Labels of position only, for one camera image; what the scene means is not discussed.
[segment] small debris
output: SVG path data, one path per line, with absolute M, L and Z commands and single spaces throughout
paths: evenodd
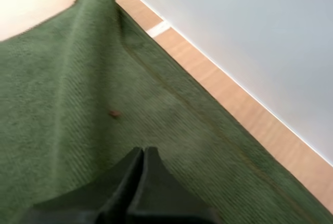
M 121 115 L 121 113 L 117 110 L 110 110 L 109 111 L 109 116 L 112 116 L 113 118 L 117 118 Z

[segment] black object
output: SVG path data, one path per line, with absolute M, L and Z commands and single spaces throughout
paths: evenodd
M 21 224 L 217 224 L 215 211 L 169 174 L 157 148 L 134 148 L 95 181 L 34 205 Z

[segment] wooden floor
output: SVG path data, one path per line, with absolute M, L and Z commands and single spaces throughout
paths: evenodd
M 0 0 L 0 41 L 55 15 L 73 1 Z M 144 30 L 162 21 L 139 0 L 117 2 Z M 154 39 L 333 213 L 333 167 L 173 29 Z

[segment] white wall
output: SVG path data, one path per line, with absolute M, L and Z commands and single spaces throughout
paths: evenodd
M 333 0 L 144 0 L 333 164 Z

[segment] green carpet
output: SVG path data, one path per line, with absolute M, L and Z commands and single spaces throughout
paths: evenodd
M 76 0 L 0 56 L 0 223 L 148 145 L 224 223 L 333 223 L 114 0 Z

